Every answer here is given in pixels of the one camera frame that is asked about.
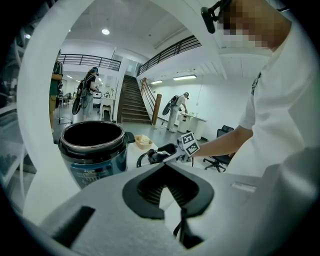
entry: staircase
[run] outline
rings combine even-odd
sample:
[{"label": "staircase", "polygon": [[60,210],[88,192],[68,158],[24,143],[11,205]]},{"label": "staircase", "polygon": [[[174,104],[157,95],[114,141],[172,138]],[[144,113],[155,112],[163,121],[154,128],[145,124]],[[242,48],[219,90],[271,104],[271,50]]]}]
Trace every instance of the staircase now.
[{"label": "staircase", "polygon": [[135,77],[124,75],[123,83],[126,84],[122,108],[122,121],[130,123],[151,124],[144,101]]}]

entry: white table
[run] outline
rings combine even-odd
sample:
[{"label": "white table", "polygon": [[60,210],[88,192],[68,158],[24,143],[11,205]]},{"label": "white table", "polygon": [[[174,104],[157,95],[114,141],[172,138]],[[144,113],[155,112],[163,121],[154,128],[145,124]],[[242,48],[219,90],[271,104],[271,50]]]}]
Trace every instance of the white table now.
[{"label": "white table", "polygon": [[114,98],[106,98],[106,97],[102,97],[101,98],[100,120],[102,120],[104,106],[110,106],[110,108],[111,108],[111,110],[110,110],[110,121],[112,122],[113,115],[114,115],[114,103],[115,103],[115,99]]},{"label": "white table", "polygon": [[179,114],[177,119],[180,121],[178,132],[185,134],[189,130],[194,133],[197,140],[201,140],[207,120],[189,114]]},{"label": "white table", "polygon": [[[52,144],[52,146],[55,149],[50,159],[51,162],[48,163],[48,170],[38,170],[24,202],[23,216],[37,226],[55,208],[80,191],[80,188],[63,162],[58,146],[55,144]],[[158,149],[155,144],[152,144],[151,148]],[[137,167],[138,158],[148,150],[140,149],[135,143],[128,145],[128,171],[134,170]]]}]

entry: fluorescent light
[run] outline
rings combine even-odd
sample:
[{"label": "fluorescent light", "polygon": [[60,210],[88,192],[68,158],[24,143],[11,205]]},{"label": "fluorescent light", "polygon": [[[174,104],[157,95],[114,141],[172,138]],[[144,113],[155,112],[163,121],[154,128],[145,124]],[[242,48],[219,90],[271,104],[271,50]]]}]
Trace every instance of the fluorescent light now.
[{"label": "fluorescent light", "polygon": [[197,76],[195,74],[184,75],[184,76],[174,77],[173,80],[183,80],[183,79],[193,79],[193,78],[197,78]]},{"label": "fluorescent light", "polygon": [[154,82],[152,82],[151,84],[155,85],[155,84],[160,84],[160,83],[162,83],[162,82],[163,82],[162,80],[159,80],[159,81],[154,81]]},{"label": "fluorescent light", "polygon": [[110,34],[110,32],[109,32],[109,30],[108,29],[102,29],[102,34],[104,34],[104,35],[109,35]]}]

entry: white t-shirt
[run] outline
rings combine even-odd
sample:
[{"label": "white t-shirt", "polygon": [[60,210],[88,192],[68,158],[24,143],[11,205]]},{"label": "white t-shirt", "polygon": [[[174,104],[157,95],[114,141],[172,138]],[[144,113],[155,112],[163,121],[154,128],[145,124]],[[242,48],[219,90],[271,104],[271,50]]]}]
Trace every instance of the white t-shirt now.
[{"label": "white t-shirt", "polygon": [[319,62],[298,24],[254,80],[239,125],[253,131],[226,173],[262,177],[266,168],[320,142]]},{"label": "white t-shirt", "polygon": [[181,104],[186,104],[186,98],[183,95],[179,96],[179,98],[176,102],[176,106],[174,106],[174,109],[178,111]]}]

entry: black chair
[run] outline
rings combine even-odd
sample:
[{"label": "black chair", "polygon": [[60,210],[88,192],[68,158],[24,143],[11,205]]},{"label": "black chair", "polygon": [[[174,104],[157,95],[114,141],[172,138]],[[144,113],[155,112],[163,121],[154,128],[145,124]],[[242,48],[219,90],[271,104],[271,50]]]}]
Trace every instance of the black chair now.
[{"label": "black chair", "polygon": [[[225,131],[223,129],[218,129],[218,131],[216,132],[216,137],[218,138],[226,133],[227,133],[227,131]],[[228,165],[231,161],[231,158],[227,154],[226,155],[219,155],[219,156],[210,156],[210,158],[214,159],[215,161],[211,161],[211,160],[204,158],[203,162],[207,161],[207,162],[211,163],[211,165],[207,166],[204,169],[207,170],[208,168],[214,167],[218,170],[219,173],[221,173],[220,168],[223,169],[223,172],[226,171],[226,168],[223,167],[221,164]]]},{"label": "black chair", "polygon": [[234,130],[232,127],[229,127],[229,126],[226,126],[226,125],[222,126],[221,129],[222,129],[223,131],[227,132],[227,133]]}]

